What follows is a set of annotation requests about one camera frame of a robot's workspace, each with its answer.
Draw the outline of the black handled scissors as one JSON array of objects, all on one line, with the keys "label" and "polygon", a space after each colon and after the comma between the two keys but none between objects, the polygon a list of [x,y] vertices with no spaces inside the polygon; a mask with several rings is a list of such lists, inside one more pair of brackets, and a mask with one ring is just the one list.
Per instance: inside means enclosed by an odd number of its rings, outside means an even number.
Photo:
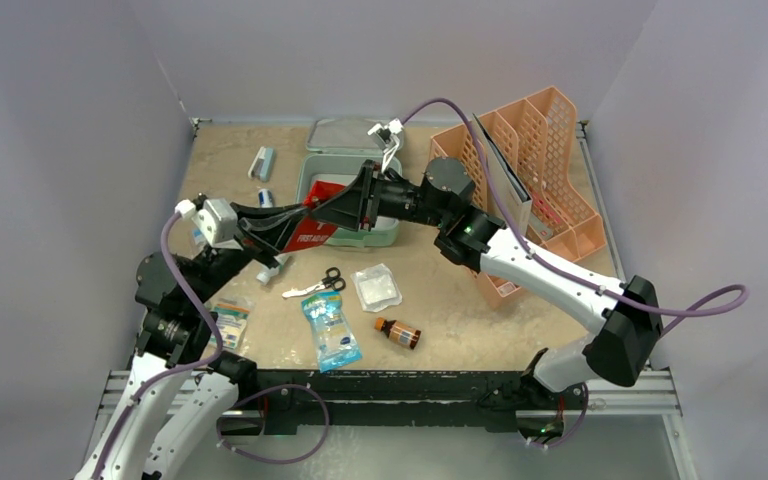
[{"label": "black handled scissors", "polygon": [[320,279],[317,283],[301,288],[301,289],[291,289],[288,291],[285,291],[281,294],[281,297],[283,299],[290,299],[290,298],[298,298],[298,297],[306,297],[311,294],[324,291],[324,290],[332,290],[332,291],[342,291],[346,287],[346,281],[342,277],[341,271],[338,267],[329,267],[325,271],[325,276]]}]

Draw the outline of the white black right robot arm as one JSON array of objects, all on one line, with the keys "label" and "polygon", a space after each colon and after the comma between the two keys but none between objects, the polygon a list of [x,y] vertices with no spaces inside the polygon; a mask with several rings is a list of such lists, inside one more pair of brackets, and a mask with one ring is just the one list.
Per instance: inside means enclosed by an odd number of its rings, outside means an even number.
[{"label": "white black right robot arm", "polygon": [[534,357],[521,381],[524,399],[544,407],[591,379],[632,387],[662,335],[657,296],[642,278],[589,271],[546,251],[472,201],[475,184],[462,163],[432,159],[420,184],[365,161],[355,179],[315,200],[313,219],[358,231],[379,217],[435,227],[435,247],[451,263],[513,283],[561,309],[587,333]]}]

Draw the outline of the brown glass medicine bottle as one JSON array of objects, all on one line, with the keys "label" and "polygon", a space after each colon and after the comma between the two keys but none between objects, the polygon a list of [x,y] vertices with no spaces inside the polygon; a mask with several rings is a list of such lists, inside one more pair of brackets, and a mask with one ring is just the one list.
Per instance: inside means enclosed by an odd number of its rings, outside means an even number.
[{"label": "brown glass medicine bottle", "polygon": [[375,329],[385,337],[408,349],[415,349],[421,337],[421,331],[398,320],[387,320],[379,317],[375,321]]}]

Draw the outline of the peach plastic file organizer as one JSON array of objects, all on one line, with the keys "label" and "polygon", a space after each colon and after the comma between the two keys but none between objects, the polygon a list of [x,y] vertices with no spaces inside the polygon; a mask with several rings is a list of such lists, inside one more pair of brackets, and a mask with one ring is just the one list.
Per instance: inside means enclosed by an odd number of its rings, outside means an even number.
[{"label": "peach plastic file organizer", "polygon": [[[572,262],[605,247],[601,215],[571,182],[578,120],[575,105],[555,86],[549,86],[490,112],[499,113],[519,138],[516,173],[532,197],[527,239]],[[486,175],[467,127],[458,125],[431,136],[429,160],[436,157],[460,160],[476,184],[474,203],[491,211]],[[470,273],[493,310],[515,303],[527,293],[499,277]]]}]

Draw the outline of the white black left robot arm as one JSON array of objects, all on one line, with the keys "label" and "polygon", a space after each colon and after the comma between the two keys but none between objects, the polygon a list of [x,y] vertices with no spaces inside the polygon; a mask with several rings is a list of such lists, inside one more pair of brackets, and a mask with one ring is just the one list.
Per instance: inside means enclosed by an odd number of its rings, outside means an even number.
[{"label": "white black left robot arm", "polygon": [[257,366],[225,351],[207,301],[251,262],[272,267],[307,209],[183,200],[137,270],[145,315],[128,382],[79,479],[174,479],[230,407],[258,395]]}]

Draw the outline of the white gauze packets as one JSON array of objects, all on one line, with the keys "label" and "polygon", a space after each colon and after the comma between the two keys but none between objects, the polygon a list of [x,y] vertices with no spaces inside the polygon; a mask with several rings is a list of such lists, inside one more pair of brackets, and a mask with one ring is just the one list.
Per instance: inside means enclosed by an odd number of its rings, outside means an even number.
[{"label": "white gauze packets", "polygon": [[392,271],[383,263],[354,272],[350,278],[365,312],[377,313],[403,301]]}]

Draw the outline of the blue wet wipes packet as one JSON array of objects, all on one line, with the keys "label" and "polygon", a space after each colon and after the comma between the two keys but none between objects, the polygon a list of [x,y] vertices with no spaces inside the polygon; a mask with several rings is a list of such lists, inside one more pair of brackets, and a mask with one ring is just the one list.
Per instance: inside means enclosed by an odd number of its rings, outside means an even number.
[{"label": "blue wet wipes packet", "polygon": [[362,352],[342,310],[337,292],[316,293],[301,302],[308,321],[318,369],[326,373],[362,359]]}]

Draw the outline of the small white blue tube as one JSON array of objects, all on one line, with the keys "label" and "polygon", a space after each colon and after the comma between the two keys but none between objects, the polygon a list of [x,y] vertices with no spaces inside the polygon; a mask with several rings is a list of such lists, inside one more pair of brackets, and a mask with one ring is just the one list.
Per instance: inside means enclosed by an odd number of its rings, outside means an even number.
[{"label": "small white blue tube", "polygon": [[260,208],[273,208],[275,206],[275,197],[268,188],[260,188],[257,193]]}]

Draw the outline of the white bottle green label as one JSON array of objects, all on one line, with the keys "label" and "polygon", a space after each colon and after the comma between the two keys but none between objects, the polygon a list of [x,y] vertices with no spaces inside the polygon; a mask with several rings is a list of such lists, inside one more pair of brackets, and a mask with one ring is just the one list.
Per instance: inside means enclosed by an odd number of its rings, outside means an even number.
[{"label": "white bottle green label", "polygon": [[261,271],[256,275],[256,280],[261,285],[268,285],[270,281],[279,275],[281,271],[283,270],[284,266],[287,264],[289,259],[292,257],[289,253],[282,253],[275,257],[275,260],[277,262],[277,265],[274,267],[267,267],[264,266]]}]

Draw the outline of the grey folder in organizer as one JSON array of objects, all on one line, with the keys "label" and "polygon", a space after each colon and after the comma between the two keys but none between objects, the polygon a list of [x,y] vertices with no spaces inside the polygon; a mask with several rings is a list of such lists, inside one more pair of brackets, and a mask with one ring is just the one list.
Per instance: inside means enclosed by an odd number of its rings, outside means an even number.
[{"label": "grey folder in organizer", "polygon": [[488,160],[490,179],[487,183],[499,194],[499,200],[492,193],[487,194],[490,210],[499,218],[503,218],[503,210],[507,211],[517,230],[525,234],[531,217],[532,197],[516,173],[518,135],[497,112],[473,115],[473,123]]}]

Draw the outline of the bandage box in bag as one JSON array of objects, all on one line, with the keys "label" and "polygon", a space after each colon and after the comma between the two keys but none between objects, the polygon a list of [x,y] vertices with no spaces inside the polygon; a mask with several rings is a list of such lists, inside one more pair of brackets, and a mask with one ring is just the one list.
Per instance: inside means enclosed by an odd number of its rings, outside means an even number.
[{"label": "bandage box in bag", "polygon": [[221,333],[223,349],[237,351],[243,343],[253,304],[245,297],[241,299],[218,298],[211,310],[217,314],[216,324]]}]

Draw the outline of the red first aid pouch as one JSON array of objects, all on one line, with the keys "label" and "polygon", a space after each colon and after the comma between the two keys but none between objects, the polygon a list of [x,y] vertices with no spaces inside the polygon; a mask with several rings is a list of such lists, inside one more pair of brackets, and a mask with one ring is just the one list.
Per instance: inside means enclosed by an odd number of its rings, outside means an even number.
[{"label": "red first aid pouch", "polygon": [[[321,180],[315,181],[302,204],[306,207],[313,208],[320,203],[329,200],[343,188],[343,185],[337,183]],[[297,252],[320,246],[324,244],[336,230],[336,225],[319,222],[308,215],[295,227],[282,252]]]}]

